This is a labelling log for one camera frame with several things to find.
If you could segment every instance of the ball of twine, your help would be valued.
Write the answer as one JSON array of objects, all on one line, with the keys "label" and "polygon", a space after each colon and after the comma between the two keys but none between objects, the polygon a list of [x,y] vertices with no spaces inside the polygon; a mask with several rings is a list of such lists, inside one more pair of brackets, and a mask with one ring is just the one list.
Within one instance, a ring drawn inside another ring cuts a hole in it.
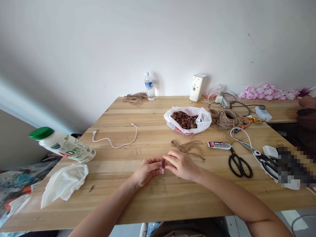
[{"label": "ball of twine", "polygon": [[215,109],[210,109],[209,112],[210,112],[211,117],[212,117],[212,124],[216,123],[220,112],[215,110]]},{"label": "ball of twine", "polygon": [[241,123],[243,116],[231,109],[219,111],[217,117],[217,126],[222,129],[232,129]]}]

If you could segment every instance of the green bottle cap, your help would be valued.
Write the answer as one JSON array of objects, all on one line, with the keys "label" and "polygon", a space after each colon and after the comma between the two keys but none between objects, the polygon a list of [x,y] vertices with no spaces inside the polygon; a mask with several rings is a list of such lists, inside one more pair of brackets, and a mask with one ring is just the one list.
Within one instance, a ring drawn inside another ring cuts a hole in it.
[{"label": "green bottle cap", "polygon": [[54,130],[51,129],[50,127],[41,127],[29,134],[29,137],[34,139],[34,140],[41,140],[44,138],[49,137],[54,133]]}]

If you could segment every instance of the pliers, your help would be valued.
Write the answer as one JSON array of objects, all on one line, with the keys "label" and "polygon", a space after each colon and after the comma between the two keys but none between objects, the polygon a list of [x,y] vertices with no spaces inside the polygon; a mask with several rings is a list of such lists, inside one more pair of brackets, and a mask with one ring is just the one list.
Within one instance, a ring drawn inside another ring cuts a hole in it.
[{"label": "pliers", "polygon": [[[245,122],[246,119],[247,119],[247,117],[244,117],[244,118],[241,120],[240,124],[238,125],[238,128],[245,129],[245,128],[248,127],[250,124],[252,124],[252,121],[251,121],[251,120],[249,120],[248,123]],[[240,129],[234,129],[234,133],[237,133],[237,132],[239,132],[239,131],[240,131]]]}]

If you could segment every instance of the plastic bottle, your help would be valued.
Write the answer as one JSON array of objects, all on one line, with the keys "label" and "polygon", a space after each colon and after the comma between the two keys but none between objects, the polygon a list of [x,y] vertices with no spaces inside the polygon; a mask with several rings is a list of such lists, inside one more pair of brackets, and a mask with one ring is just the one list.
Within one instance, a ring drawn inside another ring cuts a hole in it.
[{"label": "plastic bottle", "polygon": [[50,127],[41,127],[29,134],[29,137],[39,141],[47,150],[76,160],[81,164],[91,161],[95,157],[95,150],[89,148],[78,139],[68,134],[57,132]]},{"label": "plastic bottle", "polygon": [[145,86],[147,89],[147,97],[149,100],[155,99],[155,91],[152,85],[152,78],[149,76],[149,72],[145,72]]}]

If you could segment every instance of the jute twine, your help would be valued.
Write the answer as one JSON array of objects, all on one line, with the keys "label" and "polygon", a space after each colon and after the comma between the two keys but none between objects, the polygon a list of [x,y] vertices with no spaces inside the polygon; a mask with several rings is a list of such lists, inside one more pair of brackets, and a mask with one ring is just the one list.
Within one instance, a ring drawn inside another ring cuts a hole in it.
[{"label": "jute twine", "polygon": [[146,93],[136,93],[134,95],[126,95],[124,96],[124,98],[122,99],[124,102],[128,102],[130,104],[142,104],[142,99],[147,99],[147,94]]},{"label": "jute twine", "polygon": [[175,140],[171,141],[171,145],[178,148],[178,151],[180,151],[182,153],[187,153],[187,154],[198,156],[202,160],[202,162],[204,162],[205,161],[204,157],[200,156],[199,154],[188,152],[189,150],[194,148],[202,153],[202,149],[199,147],[199,144],[203,144],[203,143],[200,141],[191,141],[191,142],[188,142],[188,143],[185,143],[182,145],[178,145],[178,143]]},{"label": "jute twine", "polygon": [[214,109],[210,110],[212,120],[217,124],[217,127],[222,129],[232,129],[239,126],[243,116],[231,109],[223,109],[217,111]]}]

